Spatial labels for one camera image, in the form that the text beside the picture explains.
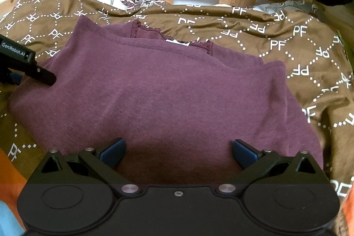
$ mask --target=light blue fabric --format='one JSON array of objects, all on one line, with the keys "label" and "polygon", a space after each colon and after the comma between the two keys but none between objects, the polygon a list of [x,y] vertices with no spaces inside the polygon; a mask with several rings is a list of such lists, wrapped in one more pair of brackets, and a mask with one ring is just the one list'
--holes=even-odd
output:
[{"label": "light blue fabric", "polygon": [[0,236],[21,236],[24,229],[6,203],[0,201]]}]

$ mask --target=orange fabric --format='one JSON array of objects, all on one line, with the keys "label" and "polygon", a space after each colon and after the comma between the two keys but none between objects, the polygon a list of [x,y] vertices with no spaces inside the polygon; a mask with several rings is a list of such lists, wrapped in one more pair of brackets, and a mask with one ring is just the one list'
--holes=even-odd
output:
[{"label": "orange fabric", "polygon": [[348,224],[348,235],[354,236],[354,189],[351,189],[343,205],[343,212]]},{"label": "orange fabric", "polygon": [[26,184],[26,179],[15,169],[7,155],[1,149],[0,167],[0,200],[6,203],[23,229],[26,230],[16,206],[17,198]]}]

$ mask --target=patterned blanket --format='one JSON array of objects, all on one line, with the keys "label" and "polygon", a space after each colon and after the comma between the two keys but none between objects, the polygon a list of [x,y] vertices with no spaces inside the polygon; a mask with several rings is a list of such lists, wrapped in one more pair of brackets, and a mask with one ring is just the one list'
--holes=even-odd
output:
[{"label": "patterned blanket", "polygon": [[[60,52],[81,15],[101,26],[137,19],[176,41],[212,41],[265,62],[281,60],[287,67],[287,84],[320,139],[324,171],[344,203],[354,179],[354,77],[345,49],[312,11],[305,14],[281,5],[272,9],[267,13],[240,7],[160,5],[125,11],[97,0],[20,0],[1,22],[0,34],[36,51],[40,62]],[[0,84],[0,148],[28,179],[45,151],[7,111],[14,88]],[[11,194],[15,201],[16,189],[1,193]],[[340,235],[349,235],[353,225],[345,216],[353,213],[352,196],[336,221]]]}]

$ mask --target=silver bolt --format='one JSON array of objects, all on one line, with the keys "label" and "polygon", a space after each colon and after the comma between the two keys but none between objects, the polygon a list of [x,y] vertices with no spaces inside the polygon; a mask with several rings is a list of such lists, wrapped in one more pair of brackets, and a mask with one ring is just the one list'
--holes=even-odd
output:
[{"label": "silver bolt", "polygon": [[122,191],[124,193],[135,193],[139,190],[139,187],[135,184],[126,184],[122,186]]},{"label": "silver bolt", "polygon": [[232,184],[222,184],[219,186],[219,190],[224,193],[231,193],[236,190],[236,187]]},{"label": "silver bolt", "polygon": [[175,196],[182,196],[183,192],[182,191],[175,191],[174,195]]}]

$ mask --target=bed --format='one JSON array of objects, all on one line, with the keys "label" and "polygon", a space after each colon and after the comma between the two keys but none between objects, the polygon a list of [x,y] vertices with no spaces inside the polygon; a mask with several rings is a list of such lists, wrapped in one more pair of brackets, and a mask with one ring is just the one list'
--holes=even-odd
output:
[{"label": "bed", "polygon": [[[0,34],[36,51],[37,61],[55,57],[70,37],[77,18],[86,15],[99,25],[139,20],[160,28],[174,41],[212,41],[287,66],[288,87],[316,131],[325,160],[324,171],[341,199],[335,230],[354,235],[354,86],[348,60],[350,25],[333,10],[313,0],[219,0],[225,6],[173,6],[173,0],[118,9],[97,0],[6,0]],[[9,207],[19,219],[15,201],[45,151],[7,111],[14,87],[0,85],[0,172]]]}]

